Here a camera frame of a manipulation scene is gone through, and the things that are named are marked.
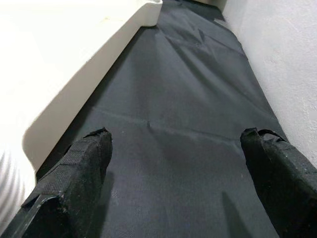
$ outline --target white plastic panel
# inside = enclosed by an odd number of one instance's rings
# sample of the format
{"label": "white plastic panel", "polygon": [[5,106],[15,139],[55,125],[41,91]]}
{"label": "white plastic panel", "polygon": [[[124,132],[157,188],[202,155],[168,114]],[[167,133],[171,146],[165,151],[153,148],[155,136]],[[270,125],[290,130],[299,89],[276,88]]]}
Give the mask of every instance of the white plastic panel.
{"label": "white plastic panel", "polygon": [[0,234],[136,31],[157,23],[161,4],[0,0]]}

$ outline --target black fabric covering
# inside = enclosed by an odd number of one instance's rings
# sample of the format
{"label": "black fabric covering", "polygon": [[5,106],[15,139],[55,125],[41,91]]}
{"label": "black fabric covering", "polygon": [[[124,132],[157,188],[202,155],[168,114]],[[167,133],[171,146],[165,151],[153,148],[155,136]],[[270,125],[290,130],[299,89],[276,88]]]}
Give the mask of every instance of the black fabric covering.
{"label": "black fabric covering", "polygon": [[[72,237],[86,237],[111,154],[111,134],[106,129],[92,132],[74,142],[63,158],[38,181],[22,209],[32,206],[41,194],[56,196],[56,209],[67,214]],[[47,222],[51,220],[50,216],[50,212],[46,213],[46,217],[41,215]],[[32,232],[35,235],[33,237],[52,237],[41,229],[39,224],[35,224],[28,233]]]}
{"label": "black fabric covering", "polygon": [[19,210],[1,238],[78,238],[66,211],[58,196],[40,194]]}
{"label": "black fabric covering", "polygon": [[111,131],[90,237],[277,237],[239,137],[249,127],[283,132],[240,43],[214,23],[219,16],[164,0],[157,26],[138,31],[38,172],[76,138]]}
{"label": "black fabric covering", "polygon": [[269,130],[245,130],[241,145],[257,194],[280,237],[317,237],[315,167]]}

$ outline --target white wall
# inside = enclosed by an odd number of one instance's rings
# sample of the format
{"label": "white wall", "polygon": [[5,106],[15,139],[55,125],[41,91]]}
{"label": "white wall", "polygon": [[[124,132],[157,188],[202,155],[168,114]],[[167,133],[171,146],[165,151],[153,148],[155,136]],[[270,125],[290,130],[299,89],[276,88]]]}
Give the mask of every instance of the white wall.
{"label": "white wall", "polygon": [[288,139],[317,166],[317,0],[227,0],[223,15]]}

